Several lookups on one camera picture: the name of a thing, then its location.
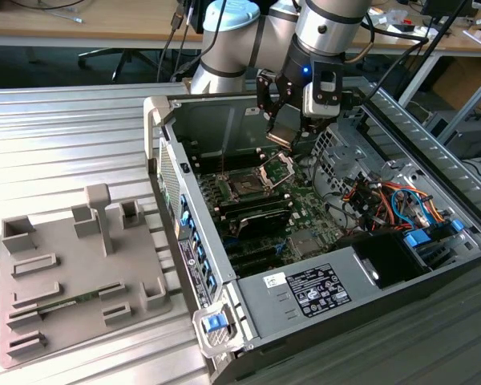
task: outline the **sticker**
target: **sticker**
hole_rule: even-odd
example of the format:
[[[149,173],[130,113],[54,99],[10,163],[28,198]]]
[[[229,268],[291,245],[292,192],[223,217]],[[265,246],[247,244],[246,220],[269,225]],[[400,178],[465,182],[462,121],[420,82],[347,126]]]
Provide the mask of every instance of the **sticker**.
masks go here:
[[[178,242],[180,247],[180,252],[184,261],[187,262],[187,272],[192,283],[192,291],[194,296],[198,299],[199,307],[207,307],[210,303],[210,297],[206,290],[206,286],[203,283],[203,278],[201,275],[201,268],[196,263],[196,258],[194,252],[192,251],[191,243],[189,241]]]
[[[246,108],[246,112],[244,113],[245,116],[251,115],[258,115],[260,113],[260,108],[253,107],[253,108]]]
[[[290,275],[287,277],[287,283],[303,315],[309,318],[351,302],[350,296],[329,263]]]
[[[284,283],[286,283],[285,273],[281,272],[273,275],[268,275],[267,277],[264,277],[264,282],[268,288],[283,285]]]

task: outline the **green circuit board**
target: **green circuit board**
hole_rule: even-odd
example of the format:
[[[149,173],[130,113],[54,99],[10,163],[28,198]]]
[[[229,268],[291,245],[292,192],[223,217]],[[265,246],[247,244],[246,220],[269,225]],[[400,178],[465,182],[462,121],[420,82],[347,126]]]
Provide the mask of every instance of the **green circuit board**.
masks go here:
[[[321,197],[307,183],[301,168],[294,163],[292,167],[293,175],[274,189],[267,187],[257,168],[198,176],[198,184],[224,249],[240,275],[246,275],[244,272],[251,275],[251,272],[255,274],[260,269],[270,270],[315,257],[329,251],[343,234],[340,224],[324,209]],[[288,165],[278,159],[268,162],[265,171],[273,184],[289,175]],[[249,207],[251,202],[258,202],[263,197],[274,197],[276,203],[269,204],[270,209],[281,205],[285,211],[290,211],[285,226],[267,235],[238,239],[232,231],[232,222],[217,215],[219,205],[224,208],[242,203]],[[263,205],[254,205],[253,211],[244,215],[257,215],[265,209]]]

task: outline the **desk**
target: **desk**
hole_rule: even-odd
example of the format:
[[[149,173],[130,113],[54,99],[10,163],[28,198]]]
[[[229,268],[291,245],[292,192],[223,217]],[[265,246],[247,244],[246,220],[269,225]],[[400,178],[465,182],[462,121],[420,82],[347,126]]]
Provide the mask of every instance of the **desk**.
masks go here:
[[[422,16],[395,0],[389,0],[381,8],[406,9],[414,23],[422,24]],[[176,0],[88,0],[79,9],[83,24],[4,1],[0,10],[0,46],[160,49],[168,38]],[[481,45],[464,35],[462,28],[452,29],[453,34],[440,42],[403,93],[399,100],[402,105],[408,103],[442,56],[481,56]],[[182,35],[183,28],[175,33],[169,47],[179,47]],[[368,41],[369,32],[360,28],[348,53],[359,52]],[[376,35],[371,52],[400,55],[412,44],[409,40]],[[201,48],[201,35],[190,29],[185,47]]]

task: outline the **chair wheel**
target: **chair wheel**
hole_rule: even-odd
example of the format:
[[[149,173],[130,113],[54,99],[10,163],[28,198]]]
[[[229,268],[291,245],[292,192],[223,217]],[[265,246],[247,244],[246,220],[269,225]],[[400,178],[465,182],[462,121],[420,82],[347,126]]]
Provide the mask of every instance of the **chair wheel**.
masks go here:
[[[85,70],[87,68],[86,59],[79,59],[78,64],[81,70]]]

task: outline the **motherboard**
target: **motherboard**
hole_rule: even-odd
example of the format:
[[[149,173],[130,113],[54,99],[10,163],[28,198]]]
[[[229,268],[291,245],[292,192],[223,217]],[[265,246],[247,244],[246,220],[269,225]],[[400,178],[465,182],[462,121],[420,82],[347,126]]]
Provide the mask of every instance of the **motherboard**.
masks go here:
[[[309,177],[284,152],[217,162],[218,172],[197,170],[197,180],[240,277],[328,252],[342,236],[343,228],[325,210]],[[246,163],[258,165],[232,168]]]

